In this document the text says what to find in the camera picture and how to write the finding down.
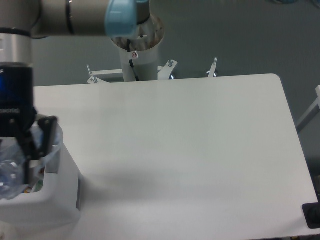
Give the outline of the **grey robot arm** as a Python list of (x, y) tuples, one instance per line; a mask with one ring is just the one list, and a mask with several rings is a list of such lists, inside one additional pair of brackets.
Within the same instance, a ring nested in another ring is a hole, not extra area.
[(150, 17), (147, 0), (3, 0), (0, 3), (0, 136), (15, 138), (27, 161), (49, 154), (55, 117), (40, 120), (37, 148), (32, 40), (51, 36), (132, 37)]

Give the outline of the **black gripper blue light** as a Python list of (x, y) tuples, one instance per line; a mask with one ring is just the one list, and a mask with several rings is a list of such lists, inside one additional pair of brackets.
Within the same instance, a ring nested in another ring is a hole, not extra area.
[[(37, 121), (42, 136), (37, 147), (30, 128), (35, 122), (33, 69), (24, 66), (0, 67), (0, 136), (16, 138), (27, 161), (38, 161), (51, 153), (56, 137), (58, 119), (47, 116)], [(15, 120), (15, 135), (10, 130)]]

